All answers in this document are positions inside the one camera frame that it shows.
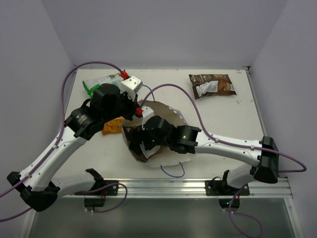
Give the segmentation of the orange chips bag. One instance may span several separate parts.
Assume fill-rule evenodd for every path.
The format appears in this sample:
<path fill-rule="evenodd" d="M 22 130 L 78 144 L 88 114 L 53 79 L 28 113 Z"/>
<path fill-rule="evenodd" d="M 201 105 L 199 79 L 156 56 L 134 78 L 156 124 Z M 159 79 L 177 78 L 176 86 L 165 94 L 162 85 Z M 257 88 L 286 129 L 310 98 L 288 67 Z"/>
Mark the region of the orange chips bag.
<path fill-rule="evenodd" d="M 102 129 L 102 135 L 107 135 L 111 133 L 122 133 L 121 124 L 123 123 L 124 118 L 118 117 L 104 124 Z"/>

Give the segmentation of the brown kettle chips bag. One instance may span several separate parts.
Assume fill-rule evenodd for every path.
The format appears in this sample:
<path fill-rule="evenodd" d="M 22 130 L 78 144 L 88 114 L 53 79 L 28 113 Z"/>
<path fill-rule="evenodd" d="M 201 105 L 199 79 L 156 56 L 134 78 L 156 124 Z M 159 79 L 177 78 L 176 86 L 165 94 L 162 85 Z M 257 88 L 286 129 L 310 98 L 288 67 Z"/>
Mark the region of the brown kettle chips bag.
<path fill-rule="evenodd" d="M 194 98 L 237 95 L 228 74 L 189 74 Z"/>
<path fill-rule="evenodd" d="M 122 125 L 123 139 L 136 161 L 155 167 L 167 146 L 167 135 L 158 129 Z"/>

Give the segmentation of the blue checkered paper bag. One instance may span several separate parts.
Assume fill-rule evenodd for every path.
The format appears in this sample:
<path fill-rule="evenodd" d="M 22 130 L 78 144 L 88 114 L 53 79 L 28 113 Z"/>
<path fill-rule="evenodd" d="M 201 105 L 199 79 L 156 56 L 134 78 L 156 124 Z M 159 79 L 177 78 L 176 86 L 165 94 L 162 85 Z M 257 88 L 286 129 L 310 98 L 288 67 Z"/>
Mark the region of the blue checkered paper bag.
<path fill-rule="evenodd" d="M 193 154 L 188 153 L 185 155 L 183 153 L 179 154 L 174 151 L 177 145 L 176 135 L 181 129 L 186 129 L 188 126 L 188 123 L 184 119 L 182 113 L 179 110 L 176 110 L 159 101 L 140 100 L 138 103 L 143 104 L 143 106 L 150 107 L 154 111 L 154 116 L 146 122 L 144 127 L 145 129 L 149 128 L 151 130 L 158 129 L 162 133 L 166 134 L 167 146 L 159 158 L 158 163 L 155 163 L 155 167 L 146 163 L 141 163 L 136 160 L 135 161 L 145 164 L 151 168 L 161 169 L 162 167 L 176 166 L 192 160 L 194 158 Z M 142 117 L 138 118 L 134 116 L 132 120 L 125 119 L 121 126 L 139 126 L 141 125 L 141 122 Z"/>

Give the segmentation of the green cassava chips bag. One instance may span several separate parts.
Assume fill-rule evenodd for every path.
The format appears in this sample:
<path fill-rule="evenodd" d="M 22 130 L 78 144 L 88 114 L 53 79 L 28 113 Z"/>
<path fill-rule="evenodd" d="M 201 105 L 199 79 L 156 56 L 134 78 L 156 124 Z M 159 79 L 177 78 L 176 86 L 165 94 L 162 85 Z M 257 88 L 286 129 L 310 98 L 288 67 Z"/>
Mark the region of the green cassava chips bag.
<path fill-rule="evenodd" d="M 96 79 L 83 80 L 82 84 L 87 94 L 90 97 L 92 97 L 94 91 L 97 88 L 99 88 L 102 84 L 105 84 L 105 83 L 113 84 L 118 87 L 122 80 L 123 78 L 120 76 L 120 73 L 116 73 L 116 74 L 107 75 L 107 76 L 103 76 Z"/>

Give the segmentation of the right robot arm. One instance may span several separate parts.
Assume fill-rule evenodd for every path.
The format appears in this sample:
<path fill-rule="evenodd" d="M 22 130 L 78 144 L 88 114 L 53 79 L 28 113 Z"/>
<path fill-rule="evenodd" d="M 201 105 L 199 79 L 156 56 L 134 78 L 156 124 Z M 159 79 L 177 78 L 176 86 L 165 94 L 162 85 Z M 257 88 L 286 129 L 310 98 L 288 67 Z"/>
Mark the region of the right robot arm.
<path fill-rule="evenodd" d="M 160 116 L 153 116 L 132 129 L 128 140 L 129 149 L 136 155 L 167 147 L 178 154 L 212 154 L 242 162 L 241 166 L 226 170 L 220 183 L 214 185 L 228 195 L 255 180 L 278 182 L 279 155 L 271 137 L 257 141 L 208 135 L 198 127 L 174 126 Z"/>

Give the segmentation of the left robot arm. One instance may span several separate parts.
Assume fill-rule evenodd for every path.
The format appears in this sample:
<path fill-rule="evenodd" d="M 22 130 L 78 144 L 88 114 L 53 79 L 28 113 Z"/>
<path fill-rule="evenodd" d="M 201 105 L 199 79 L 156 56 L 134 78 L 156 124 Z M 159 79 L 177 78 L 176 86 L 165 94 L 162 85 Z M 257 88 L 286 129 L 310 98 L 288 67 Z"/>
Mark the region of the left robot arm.
<path fill-rule="evenodd" d="M 96 195 L 102 191 L 103 178 L 93 169 L 77 176 L 57 178 L 55 174 L 106 122 L 118 117 L 132 120 L 139 106 L 137 93 L 141 87 L 141 83 L 130 81 L 122 81 L 120 86 L 102 84 L 92 98 L 85 100 L 65 120 L 62 134 L 42 152 L 44 161 L 37 158 L 23 171 L 7 176 L 29 207 L 41 212 L 65 195 L 87 191 Z"/>

